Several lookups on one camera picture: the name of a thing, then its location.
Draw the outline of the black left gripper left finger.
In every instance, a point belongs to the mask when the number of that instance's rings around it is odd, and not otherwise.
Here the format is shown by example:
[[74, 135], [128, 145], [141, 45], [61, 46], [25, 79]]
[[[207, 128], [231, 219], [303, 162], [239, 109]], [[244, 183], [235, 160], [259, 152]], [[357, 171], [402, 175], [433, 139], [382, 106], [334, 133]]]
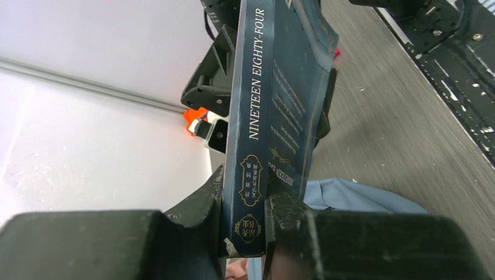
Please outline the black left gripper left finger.
[[29, 212], [1, 229], [2, 279], [223, 279], [224, 168], [171, 209]]

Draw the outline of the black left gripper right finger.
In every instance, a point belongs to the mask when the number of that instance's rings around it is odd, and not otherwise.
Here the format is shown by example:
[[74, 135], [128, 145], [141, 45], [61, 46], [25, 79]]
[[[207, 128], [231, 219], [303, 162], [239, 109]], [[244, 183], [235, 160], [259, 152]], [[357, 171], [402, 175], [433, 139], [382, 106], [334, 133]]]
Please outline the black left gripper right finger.
[[312, 209], [272, 177], [264, 279], [488, 279], [463, 230], [417, 211]]

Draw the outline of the blue backpack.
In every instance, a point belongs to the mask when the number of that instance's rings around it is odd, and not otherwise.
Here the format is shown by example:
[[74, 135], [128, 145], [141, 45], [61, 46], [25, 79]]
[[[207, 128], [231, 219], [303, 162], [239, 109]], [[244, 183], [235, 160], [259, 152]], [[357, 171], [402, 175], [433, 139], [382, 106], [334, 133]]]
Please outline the blue backpack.
[[344, 211], [426, 214], [426, 210], [394, 192], [342, 178], [311, 180], [304, 192], [291, 193], [269, 182], [265, 203], [266, 255], [242, 261], [243, 279], [322, 279], [319, 259], [325, 222]]

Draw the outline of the blue Nineteen Eighty-Four book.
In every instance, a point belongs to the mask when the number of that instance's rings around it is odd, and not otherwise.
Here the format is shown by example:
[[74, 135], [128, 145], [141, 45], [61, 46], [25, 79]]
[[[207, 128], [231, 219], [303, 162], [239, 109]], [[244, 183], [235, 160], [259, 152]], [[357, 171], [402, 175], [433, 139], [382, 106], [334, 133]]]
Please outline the blue Nineteen Eighty-Four book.
[[330, 130], [339, 37], [320, 1], [242, 1], [226, 140], [219, 254], [265, 252], [270, 185], [305, 194]]

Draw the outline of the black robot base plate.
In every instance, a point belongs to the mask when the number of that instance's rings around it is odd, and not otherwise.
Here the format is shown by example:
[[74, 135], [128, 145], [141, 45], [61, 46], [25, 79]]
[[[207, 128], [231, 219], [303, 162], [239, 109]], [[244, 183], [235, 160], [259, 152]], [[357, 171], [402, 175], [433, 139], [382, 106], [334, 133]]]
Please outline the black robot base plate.
[[358, 1], [374, 8], [494, 162], [494, 2]]

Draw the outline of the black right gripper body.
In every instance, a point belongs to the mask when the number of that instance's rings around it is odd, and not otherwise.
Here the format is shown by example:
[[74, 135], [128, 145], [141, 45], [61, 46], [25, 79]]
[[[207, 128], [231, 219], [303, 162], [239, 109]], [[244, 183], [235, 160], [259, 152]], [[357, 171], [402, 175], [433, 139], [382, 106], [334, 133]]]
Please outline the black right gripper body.
[[316, 146], [330, 132], [337, 35], [319, 1], [202, 1], [206, 29], [218, 34], [185, 86], [181, 103], [221, 117], [235, 114], [241, 78], [268, 91], [270, 142]]

